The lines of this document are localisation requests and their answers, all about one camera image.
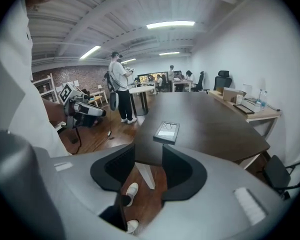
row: round table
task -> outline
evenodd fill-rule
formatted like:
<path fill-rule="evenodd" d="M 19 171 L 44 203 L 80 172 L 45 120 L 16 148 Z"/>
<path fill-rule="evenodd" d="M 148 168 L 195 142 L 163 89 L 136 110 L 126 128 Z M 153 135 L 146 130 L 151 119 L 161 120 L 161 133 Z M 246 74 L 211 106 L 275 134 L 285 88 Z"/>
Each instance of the round table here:
<path fill-rule="evenodd" d="M 135 115 L 144 116 L 144 115 L 148 114 L 149 110 L 148 110 L 146 92 L 151 91 L 153 89 L 155 89 L 154 86 L 141 86 L 141 87 L 135 87 L 135 88 L 132 88 L 132 89 L 129 90 L 130 97 L 131 97 L 132 108 L 133 108 L 133 112 L 134 112 Z M 142 109 L 139 109 L 138 111 L 136 110 L 133 94 L 140 94 Z"/>

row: ceiling light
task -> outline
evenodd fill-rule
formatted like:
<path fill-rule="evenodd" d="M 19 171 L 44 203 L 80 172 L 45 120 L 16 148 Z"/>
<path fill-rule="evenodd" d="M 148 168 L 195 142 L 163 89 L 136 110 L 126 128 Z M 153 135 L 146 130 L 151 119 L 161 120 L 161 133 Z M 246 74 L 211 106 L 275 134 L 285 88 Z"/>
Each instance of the ceiling light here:
<path fill-rule="evenodd" d="M 169 27 L 169 26 L 193 26 L 194 24 L 195 24 L 194 21 L 178 20 L 178 21 L 166 21 L 166 22 L 148 24 L 146 25 L 146 27 L 148 29 L 154 29 L 154 28 Z"/>
<path fill-rule="evenodd" d="M 95 46 L 93 47 L 91 50 L 89 50 L 87 53 L 85 53 L 84 55 L 82 55 L 82 57 L 80 59 L 84 59 L 86 57 L 88 57 L 90 54 L 92 54 L 93 52 L 95 52 L 96 50 L 98 50 L 100 48 L 100 46 Z"/>
<path fill-rule="evenodd" d="M 135 60 L 136 60 L 136 58 L 132 58 L 132 59 L 122 61 L 121 63 L 126 64 L 127 62 L 132 62 L 132 61 L 135 61 Z"/>
<path fill-rule="evenodd" d="M 162 55 L 171 55 L 171 54 L 179 54 L 180 51 L 174 51 L 174 52 L 165 52 L 165 53 L 160 53 L 159 55 L 162 56 Z"/>

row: desk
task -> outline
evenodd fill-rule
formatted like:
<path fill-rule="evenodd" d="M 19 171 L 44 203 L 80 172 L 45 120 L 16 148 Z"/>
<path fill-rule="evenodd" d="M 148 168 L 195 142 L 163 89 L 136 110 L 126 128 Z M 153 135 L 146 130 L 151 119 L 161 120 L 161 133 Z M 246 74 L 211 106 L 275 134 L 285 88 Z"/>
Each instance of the desk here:
<path fill-rule="evenodd" d="M 92 100 L 88 101 L 88 103 L 89 104 L 94 103 L 97 107 L 99 107 L 97 101 L 100 100 L 101 98 L 102 98 L 101 96 L 94 96 Z"/>
<path fill-rule="evenodd" d="M 189 85 L 189 92 L 191 92 L 191 84 L 192 84 L 192 81 L 189 81 L 189 80 L 181 80 L 181 81 L 172 81 L 172 92 L 174 93 L 175 92 L 175 85 L 177 84 L 188 84 Z"/>
<path fill-rule="evenodd" d="M 141 83 L 142 86 L 154 86 L 154 90 L 153 90 L 153 94 L 156 95 L 157 91 L 156 91 L 156 82 L 142 82 Z"/>
<path fill-rule="evenodd" d="M 153 89 L 155 89 L 154 86 L 141 86 L 141 87 L 136 87 L 136 88 L 132 88 L 132 89 L 129 90 L 131 103 L 132 103 L 132 108 L 133 108 L 133 112 L 134 112 L 135 115 L 144 116 L 144 115 L 148 114 L 149 110 L 148 110 L 146 92 L 151 91 Z M 133 94 L 140 94 L 142 109 L 139 109 L 138 111 L 136 111 L 136 106 L 135 106 L 135 101 L 134 101 Z"/>
<path fill-rule="evenodd" d="M 94 92 L 92 94 L 90 94 L 90 96 L 96 96 L 96 95 L 99 95 L 103 93 L 103 96 L 104 96 L 104 99 L 105 99 L 105 102 L 108 103 L 108 99 L 107 99 L 107 96 L 106 96 L 106 92 L 104 90 L 101 90 L 101 91 L 97 91 L 97 92 Z"/>
<path fill-rule="evenodd" d="M 232 162 L 255 157 L 270 148 L 242 116 L 210 95 L 204 92 L 161 93 L 155 97 L 134 139 L 136 165 L 150 188 L 154 188 L 154 184 L 148 165 L 162 164 L 162 144 L 153 140 L 162 121 L 180 124 L 175 146 Z"/>
<path fill-rule="evenodd" d="M 252 121 L 262 121 L 262 120 L 272 120 L 271 124 L 269 125 L 266 134 L 263 136 L 266 140 L 268 139 L 268 137 L 270 136 L 272 130 L 274 129 L 278 118 L 281 116 L 281 111 L 276 111 L 271 109 L 270 107 L 266 107 L 264 110 L 258 112 L 258 113 L 254 113 L 254 114 L 245 114 L 242 113 L 241 111 L 239 111 L 238 109 L 236 109 L 234 107 L 233 102 L 230 101 L 224 101 L 223 100 L 223 95 L 222 93 L 220 93 L 219 91 L 216 90 L 208 90 L 208 94 L 210 96 L 212 96 L 213 98 L 215 98 L 216 100 L 218 100 L 219 102 L 221 102 L 222 104 L 226 105 L 229 109 L 233 110 L 234 112 L 236 112 L 238 115 L 240 115 L 241 117 L 244 118 L 244 120 L 246 122 L 252 122 Z M 255 157 L 251 157 L 249 159 L 246 159 L 245 161 L 243 161 L 240 166 L 243 167 L 244 169 L 248 168 L 249 165 L 251 165 L 259 156 L 260 154 L 256 155 Z"/>

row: wooden floor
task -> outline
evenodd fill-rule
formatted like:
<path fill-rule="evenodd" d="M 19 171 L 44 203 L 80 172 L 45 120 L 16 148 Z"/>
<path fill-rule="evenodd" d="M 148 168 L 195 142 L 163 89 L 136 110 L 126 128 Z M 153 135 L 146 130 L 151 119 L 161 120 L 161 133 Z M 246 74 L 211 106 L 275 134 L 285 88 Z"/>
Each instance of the wooden floor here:
<path fill-rule="evenodd" d="M 151 104 L 155 98 L 156 96 L 147 95 L 149 109 L 151 109 Z M 135 95 L 134 102 L 136 107 L 141 106 L 139 96 Z M 103 106 L 105 106 L 103 109 L 107 111 L 107 114 L 101 124 L 93 128 L 80 127 L 78 129 L 82 141 L 82 147 L 80 148 L 78 155 L 122 144 L 130 144 L 133 141 L 139 127 L 145 120 L 145 116 L 138 116 L 137 122 L 133 124 L 121 123 L 119 112 L 111 111 L 109 106 L 106 105 L 106 103 L 103 103 Z M 112 131 L 112 134 L 108 138 L 109 131 Z M 73 154 L 77 151 L 79 142 L 72 144 L 69 140 L 76 138 L 74 130 L 64 130 L 59 136 L 68 152 Z M 265 164 L 265 158 L 260 155 L 247 169 L 247 171 L 265 182 L 261 173 L 257 173 Z M 128 187 L 133 182 L 136 182 L 139 185 L 139 191 L 133 200 L 132 206 L 124 208 L 124 214 L 127 221 L 135 219 L 139 221 L 139 227 L 135 231 L 134 235 L 141 233 L 159 213 L 161 210 L 161 195 L 167 190 L 166 174 L 163 168 L 151 166 L 151 171 L 156 185 L 155 190 L 148 188 L 136 166 L 134 166 L 121 190 L 121 192 L 125 194 Z"/>

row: cardboard box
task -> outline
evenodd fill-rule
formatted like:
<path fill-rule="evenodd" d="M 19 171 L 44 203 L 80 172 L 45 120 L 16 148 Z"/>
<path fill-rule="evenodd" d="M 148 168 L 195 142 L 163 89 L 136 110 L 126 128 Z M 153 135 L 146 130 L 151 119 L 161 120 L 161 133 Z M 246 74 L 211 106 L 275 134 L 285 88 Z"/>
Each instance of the cardboard box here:
<path fill-rule="evenodd" d="M 232 89 L 232 88 L 225 87 L 223 89 L 222 98 L 223 98 L 224 101 L 236 103 L 238 94 L 240 94 L 242 96 L 246 95 L 246 93 L 243 92 L 242 90 L 237 90 L 237 89 Z"/>

